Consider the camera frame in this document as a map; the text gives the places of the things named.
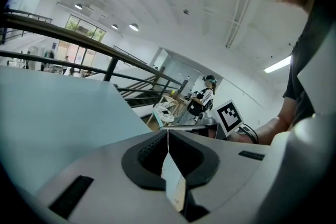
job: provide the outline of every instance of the hand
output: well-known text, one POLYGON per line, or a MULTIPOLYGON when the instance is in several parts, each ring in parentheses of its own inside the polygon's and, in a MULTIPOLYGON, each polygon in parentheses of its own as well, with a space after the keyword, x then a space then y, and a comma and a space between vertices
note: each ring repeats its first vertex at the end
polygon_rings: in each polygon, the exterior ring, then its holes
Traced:
POLYGON ((253 141, 251 138, 246 134, 238 134, 236 132, 233 132, 229 137, 227 138, 228 141, 231 142, 239 142, 239 143, 248 143, 253 144, 253 141))

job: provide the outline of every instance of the light blue panel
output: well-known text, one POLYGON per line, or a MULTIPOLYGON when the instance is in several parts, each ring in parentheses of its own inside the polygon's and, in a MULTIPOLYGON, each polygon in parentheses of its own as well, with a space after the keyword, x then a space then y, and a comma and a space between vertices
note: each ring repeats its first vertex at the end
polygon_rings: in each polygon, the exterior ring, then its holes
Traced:
POLYGON ((94 148, 151 132, 108 82, 0 67, 0 154, 34 194, 94 148))

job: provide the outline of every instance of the window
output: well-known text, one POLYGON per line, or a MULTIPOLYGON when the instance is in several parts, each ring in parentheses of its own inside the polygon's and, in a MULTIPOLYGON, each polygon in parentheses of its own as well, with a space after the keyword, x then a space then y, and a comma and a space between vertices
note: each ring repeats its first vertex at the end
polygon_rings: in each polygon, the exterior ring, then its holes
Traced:
MULTIPOLYGON (((105 31, 97 26, 88 23, 74 15, 70 15, 65 28, 82 34, 88 38, 92 38, 98 42, 101 42, 105 31)), ((91 66, 96 52, 94 50, 85 49, 78 45, 68 42, 60 41, 57 48, 56 58, 58 60, 64 60, 65 56, 69 56, 69 62, 78 63, 84 66, 91 66)))

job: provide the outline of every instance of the black cable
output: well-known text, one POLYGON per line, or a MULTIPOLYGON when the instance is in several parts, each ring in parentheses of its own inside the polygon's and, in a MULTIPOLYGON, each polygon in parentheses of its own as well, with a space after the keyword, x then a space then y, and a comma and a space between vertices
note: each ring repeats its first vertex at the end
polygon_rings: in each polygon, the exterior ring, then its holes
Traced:
POLYGON ((250 128, 252 130, 252 132, 254 132, 254 134, 256 135, 256 138, 257 138, 257 144, 259 144, 259 136, 257 135, 257 133, 250 126, 248 126, 246 123, 243 123, 243 125, 246 125, 248 128, 250 128))
POLYGON ((256 139, 253 137, 253 135, 251 135, 249 132, 245 131, 242 127, 239 127, 239 129, 241 131, 243 131, 248 137, 250 137, 250 139, 252 140, 253 144, 257 144, 256 139))

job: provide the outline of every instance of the fluorescent light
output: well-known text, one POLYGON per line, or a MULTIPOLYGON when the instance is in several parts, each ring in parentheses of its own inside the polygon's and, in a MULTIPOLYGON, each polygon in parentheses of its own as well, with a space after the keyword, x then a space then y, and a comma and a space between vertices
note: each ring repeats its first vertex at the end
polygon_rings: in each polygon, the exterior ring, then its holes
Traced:
POLYGON ((76 4, 75 7, 78 8, 78 9, 83 9, 82 4, 76 4))
POLYGON ((139 26, 137 24, 130 24, 131 29, 133 29, 134 31, 139 31, 139 26))
POLYGON ((286 59, 284 59, 284 60, 282 60, 282 61, 280 61, 278 63, 275 63, 274 65, 272 65, 272 66, 264 69, 264 72, 271 73, 271 72, 273 72, 275 70, 278 70, 281 67, 285 67, 285 66, 289 65, 291 57, 292 56, 288 56, 286 59))

